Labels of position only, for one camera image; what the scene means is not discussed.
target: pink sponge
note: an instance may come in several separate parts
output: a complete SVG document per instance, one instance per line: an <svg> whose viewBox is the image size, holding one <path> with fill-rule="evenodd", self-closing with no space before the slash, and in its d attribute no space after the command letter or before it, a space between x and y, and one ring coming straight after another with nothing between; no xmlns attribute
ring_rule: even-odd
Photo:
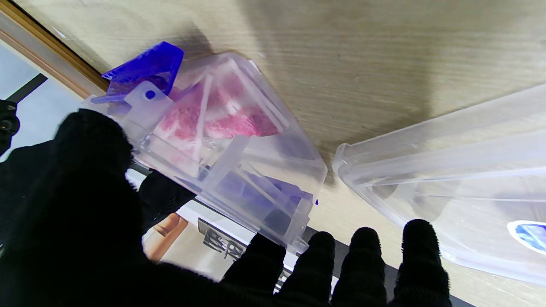
<svg viewBox="0 0 546 307"><path fill-rule="evenodd" d="M196 162L204 139L282 132L270 102L232 59L182 74L169 97L175 104L153 133Z"/></svg>

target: glove finger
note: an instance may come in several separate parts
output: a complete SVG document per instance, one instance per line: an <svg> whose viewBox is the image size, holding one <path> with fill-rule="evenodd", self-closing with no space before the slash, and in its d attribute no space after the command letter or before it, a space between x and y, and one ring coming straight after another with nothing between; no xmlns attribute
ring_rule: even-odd
<svg viewBox="0 0 546 307"><path fill-rule="evenodd" d="M309 248L299 257L292 275L277 294L291 302L326 303L330 298L334 270L335 240L327 232L318 232L309 240Z"/></svg>
<svg viewBox="0 0 546 307"><path fill-rule="evenodd" d="M381 258L379 237L372 228L360 228L354 233L341 265L332 305L385 306L384 282L385 262Z"/></svg>
<svg viewBox="0 0 546 307"><path fill-rule="evenodd" d="M403 261L393 306L451 306L448 274L442 268L438 239L431 224L413 220L402 238Z"/></svg>
<svg viewBox="0 0 546 307"><path fill-rule="evenodd" d="M284 247L256 234L245 253L233 263L220 283L270 296L281 275L285 254Z"/></svg>

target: clear plastic container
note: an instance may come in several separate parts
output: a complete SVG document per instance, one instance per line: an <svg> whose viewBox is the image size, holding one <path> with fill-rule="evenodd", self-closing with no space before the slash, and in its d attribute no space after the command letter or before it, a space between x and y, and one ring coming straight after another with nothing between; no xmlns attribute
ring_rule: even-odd
<svg viewBox="0 0 546 307"><path fill-rule="evenodd" d="M168 91L139 78L124 79L130 92L92 97L85 106L123 127L139 162L303 252L301 235L327 168L255 64L232 52L184 62Z"/></svg>
<svg viewBox="0 0 546 307"><path fill-rule="evenodd" d="M430 221L444 258L546 285L546 85L342 144L334 171L400 227Z"/></svg>

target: blue label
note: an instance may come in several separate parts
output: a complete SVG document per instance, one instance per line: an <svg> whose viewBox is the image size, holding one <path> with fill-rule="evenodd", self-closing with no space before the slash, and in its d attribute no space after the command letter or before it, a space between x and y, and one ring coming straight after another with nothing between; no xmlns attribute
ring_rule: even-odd
<svg viewBox="0 0 546 307"><path fill-rule="evenodd" d="M514 221L508 231L519 242L538 253L546 255L546 223Z"/></svg>

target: blue plastic latch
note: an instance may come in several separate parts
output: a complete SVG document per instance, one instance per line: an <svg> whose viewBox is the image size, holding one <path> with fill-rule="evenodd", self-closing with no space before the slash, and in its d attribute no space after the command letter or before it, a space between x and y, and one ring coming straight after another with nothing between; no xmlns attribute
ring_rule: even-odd
<svg viewBox="0 0 546 307"><path fill-rule="evenodd" d="M91 98L92 103L120 103L142 81L152 82L165 95L173 88L174 79L182 63L184 51L161 42L129 62L104 73L111 80L105 96Z"/></svg>

